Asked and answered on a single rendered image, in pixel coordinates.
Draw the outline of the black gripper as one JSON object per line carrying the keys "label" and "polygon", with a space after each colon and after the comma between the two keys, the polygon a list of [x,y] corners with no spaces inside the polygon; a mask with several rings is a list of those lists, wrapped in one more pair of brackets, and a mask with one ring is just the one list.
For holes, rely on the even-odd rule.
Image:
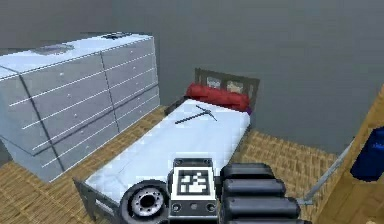
{"label": "black gripper", "polygon": [[120,201],[120,224],[167,224],[168,202],[165,182],[151,179],[136,183]]}

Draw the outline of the thin black crossed rod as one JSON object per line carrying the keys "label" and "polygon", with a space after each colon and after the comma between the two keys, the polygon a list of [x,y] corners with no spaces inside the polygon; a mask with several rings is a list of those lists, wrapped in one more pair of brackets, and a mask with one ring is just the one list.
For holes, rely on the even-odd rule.
{"label": "thin black crossed rod", "polygon": [[180,124],[180,123],[183,123],[183,122],[186,122],[186,121],[189,121],[189,120],[192,120],[194,118],[197,118],[197,117],[200,117],[200,116],[203,116],[203,115],[209,115],[210,117],[212,117],[215,121],[217,121],[217,119],[215,118],[215,116],[212,114],[212,111],[211,110],[208,110],[208,109],[205,109],[205,108],[202,108],[198,105],[195,105],[198,109],[200,109],[202,112],[201,113],[198,113],[198,114],[195,114],[193,116],[190,116],[190,117],[186,117],[186,118],[183,118],[181,120],[177,120],[174,122],[174,124]]}

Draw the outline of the pale blue chest of drawers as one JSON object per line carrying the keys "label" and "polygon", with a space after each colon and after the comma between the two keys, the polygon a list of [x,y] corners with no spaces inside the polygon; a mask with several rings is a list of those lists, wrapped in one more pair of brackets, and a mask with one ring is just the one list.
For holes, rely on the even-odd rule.
{"label": "pale blue chest of drawers", "polygon": [[45,182],[71,169],[160,104],[150,35],[71,41],[59,55],[0,56],[0,139]]}

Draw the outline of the red pillow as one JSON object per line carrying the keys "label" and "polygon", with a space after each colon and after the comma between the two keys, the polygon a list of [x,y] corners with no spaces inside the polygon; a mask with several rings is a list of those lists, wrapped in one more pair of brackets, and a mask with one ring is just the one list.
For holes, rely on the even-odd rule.
{"label": "red pillow", "polygon": [[245,112],[250,109],[250,98],[246,94],[191,83],[186,96],[201,102]]}

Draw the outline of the small dark flat object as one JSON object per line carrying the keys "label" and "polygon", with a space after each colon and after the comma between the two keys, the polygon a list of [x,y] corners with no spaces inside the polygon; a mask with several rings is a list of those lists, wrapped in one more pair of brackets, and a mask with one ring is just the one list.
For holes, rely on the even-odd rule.
{"label": "small dark flat object", "polygon": [[120,39],[120,38],[131,36],[131,35],[132,33],[129,33],[129,32],[115,32],[115,33],[105,34],[102,36],[102,38],[115,40],[115,39]]}

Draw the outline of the grey flat oval object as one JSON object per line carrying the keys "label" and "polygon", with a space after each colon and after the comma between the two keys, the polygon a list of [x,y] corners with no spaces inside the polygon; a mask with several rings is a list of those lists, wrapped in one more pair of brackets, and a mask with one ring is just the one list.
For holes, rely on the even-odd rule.
{"label": "grey flat oval object", "polygon": [[73,45],[55,44],[55,45],[43,46],[43,47],[32,49],[32,52],[39,55],[59,55],[59,54],[64,54],[73,49],[74,49]]}

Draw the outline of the wooden door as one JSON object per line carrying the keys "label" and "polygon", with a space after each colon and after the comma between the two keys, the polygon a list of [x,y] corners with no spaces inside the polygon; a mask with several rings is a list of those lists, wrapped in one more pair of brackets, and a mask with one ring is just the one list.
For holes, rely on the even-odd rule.
{"label": "wooden door", "polygon": [[384,224],[384,173],[377,180],[368,181],[352,172],[370,135],[381,127],[384,127],[384,84],[337,169],[314,224]]}

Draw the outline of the dark blue rounded object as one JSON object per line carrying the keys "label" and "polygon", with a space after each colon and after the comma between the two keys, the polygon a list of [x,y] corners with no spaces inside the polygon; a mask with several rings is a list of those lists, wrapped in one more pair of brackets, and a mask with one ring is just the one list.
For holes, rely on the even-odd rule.
{"label": "dark blue rounded object", "polygon": [[350,173],[365,182],[377,181],[384,173],[384,126],[372,130]]}

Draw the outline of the white bed with dark frame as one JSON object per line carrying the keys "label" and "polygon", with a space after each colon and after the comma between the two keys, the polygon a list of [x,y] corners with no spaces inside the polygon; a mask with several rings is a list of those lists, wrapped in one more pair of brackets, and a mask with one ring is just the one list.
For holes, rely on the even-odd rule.
{"label": "white bed with dark frame", "polygon": [[[259,79],[203,70],[195,71],[194,83],[246,94],[250,109],[240,112],[185,95],[170,105],[164,118],[141,138],[75,186],[92,220],[105,218],[118,224],[120,200],[134,184],[143,180],[166,181],[176,158],[208,158],[214,174],[228,164],[251,128]],[[201,113],[195,105],[212,111],[209,115],[174,124]]]}

